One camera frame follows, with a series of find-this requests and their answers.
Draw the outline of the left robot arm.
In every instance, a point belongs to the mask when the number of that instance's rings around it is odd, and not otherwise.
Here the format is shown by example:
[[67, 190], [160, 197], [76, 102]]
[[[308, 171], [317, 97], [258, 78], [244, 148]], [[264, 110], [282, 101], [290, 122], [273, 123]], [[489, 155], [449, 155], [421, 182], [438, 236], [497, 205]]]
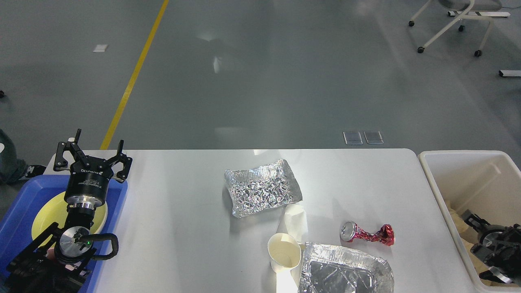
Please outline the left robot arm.
[[97, 210], [106, 204], [111, 180], [125, 182], [133, 160], [124, 154], [123, 140], [111, 158], [86, 155], [79, 147], [80, 135], [78, 129], [73, 139], [58, 143], [53, 165], [54, 171], [70, 172], [63, 197], [65, 222], [49, 224], [8, 263], [8, 293], [77, 293], [90, 274], [89, 262], [118, 254], [115, 234], [93, 233], [91, 228]]

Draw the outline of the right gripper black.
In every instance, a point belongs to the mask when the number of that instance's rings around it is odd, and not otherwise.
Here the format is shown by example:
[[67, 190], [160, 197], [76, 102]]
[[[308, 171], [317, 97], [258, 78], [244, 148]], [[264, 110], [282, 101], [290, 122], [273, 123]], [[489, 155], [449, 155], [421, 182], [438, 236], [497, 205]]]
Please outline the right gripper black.
[[490, 223], [471, 210], [465, 210], [462, 219], [478, 235], [487, 235], [470, 249], [471, 253], [488, 268], [479, 274], [480, 279], [511, 284], [513, 283], [511, 278], [519, 278], [521, 274], [520, 225], [515, 224], [501, 232], [489, 233]]

